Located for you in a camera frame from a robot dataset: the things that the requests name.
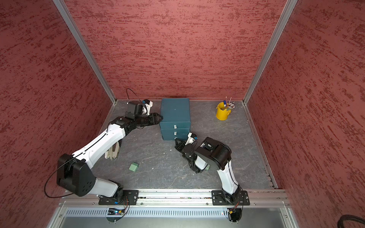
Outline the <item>teal drawer cabinet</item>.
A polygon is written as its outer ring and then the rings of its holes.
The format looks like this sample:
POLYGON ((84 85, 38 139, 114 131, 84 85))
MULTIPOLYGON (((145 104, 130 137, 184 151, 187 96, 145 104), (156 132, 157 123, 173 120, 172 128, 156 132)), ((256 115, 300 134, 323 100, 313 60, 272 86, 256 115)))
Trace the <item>teal drawer cabinet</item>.
POLYGON ((159 123, 162 138, 187 140, 191 128, 190 100, 188 98, 164 98, 161 103, 163 120, 159 123))

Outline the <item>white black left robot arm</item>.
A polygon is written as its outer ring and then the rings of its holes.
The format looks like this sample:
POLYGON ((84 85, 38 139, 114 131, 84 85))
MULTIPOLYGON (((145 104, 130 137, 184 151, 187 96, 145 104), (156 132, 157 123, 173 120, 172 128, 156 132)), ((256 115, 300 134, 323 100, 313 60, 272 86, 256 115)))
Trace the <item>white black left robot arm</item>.
POLYGON ((65 190, 83 197, 95 194, 121 201, 123 186, 111 180, 103 180, 93 175, 91 169, 96 162, 115 144, 137 128, 158 125, 163 117, 158 113, 137 116, 133 119, 124 116, 111 121, 105 131, 93 141, 73 154, 63 154, 58 160, 56 183, 65 190))

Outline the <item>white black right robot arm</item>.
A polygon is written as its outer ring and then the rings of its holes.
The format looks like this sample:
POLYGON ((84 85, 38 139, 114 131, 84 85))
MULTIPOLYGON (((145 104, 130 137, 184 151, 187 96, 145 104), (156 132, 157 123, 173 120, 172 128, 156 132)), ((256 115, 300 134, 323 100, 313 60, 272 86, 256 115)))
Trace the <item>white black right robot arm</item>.
POLYGON ((188 161, 195 173, 203 172, 207 166, 217 171, 222 185, 222 199, 228 205, 240 205, 241 187, 232 170, 232 150, 221 141, 206 137, 200 145, 195 144, 192 134, 187 140, 175 138, 175 149, 188 161))

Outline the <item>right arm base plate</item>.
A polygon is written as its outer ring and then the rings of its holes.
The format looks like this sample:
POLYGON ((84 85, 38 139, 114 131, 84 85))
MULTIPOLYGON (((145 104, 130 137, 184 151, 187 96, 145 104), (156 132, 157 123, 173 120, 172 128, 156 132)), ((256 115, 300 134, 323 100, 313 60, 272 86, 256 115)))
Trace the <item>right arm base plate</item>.
POLYGON ((211 192, 214 206, 249 206, 250 199, 247 191, 237 190, 233 195, 223 190, 214 190, 211 192))

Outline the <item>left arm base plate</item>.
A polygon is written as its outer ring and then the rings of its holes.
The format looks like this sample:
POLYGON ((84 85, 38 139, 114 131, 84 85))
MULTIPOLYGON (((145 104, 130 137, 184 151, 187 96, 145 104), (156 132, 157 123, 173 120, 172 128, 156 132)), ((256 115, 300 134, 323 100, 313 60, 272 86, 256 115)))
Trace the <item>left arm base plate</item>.
POLYGON ((117 191, 113 197, 99 195, 99 205, 136 205, 139 196, 138 190, 121 190, 117 191))

